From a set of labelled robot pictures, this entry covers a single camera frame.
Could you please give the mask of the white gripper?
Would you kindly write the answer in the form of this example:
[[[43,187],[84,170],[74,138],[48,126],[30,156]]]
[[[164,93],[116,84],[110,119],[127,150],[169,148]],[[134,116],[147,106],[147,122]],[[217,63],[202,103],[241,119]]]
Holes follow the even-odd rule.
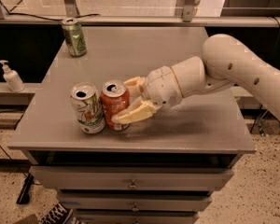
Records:
[[[144,97],[149,100],[137,98],[131,105],[113,115],[111,120],[116,124],[130,124],[152,117],[157,109],[171,108],[179,105],[182,94],[175,78],[173,70],[163,66],[151,71],[146,78],[132,77],[124,81],[126,86],[144,90]]]

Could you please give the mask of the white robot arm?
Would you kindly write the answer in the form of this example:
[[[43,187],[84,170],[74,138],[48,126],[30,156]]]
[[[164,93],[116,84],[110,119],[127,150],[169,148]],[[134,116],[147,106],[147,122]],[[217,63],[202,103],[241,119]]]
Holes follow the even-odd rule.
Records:
[[[208,37],[200,57],[126,80],[132,102],[111,120],[130,124],[148,119],[159,109],[179,105],[187,97],[223,91],[234,84],[252,94],[280,121],[280,70],[224,34]]]

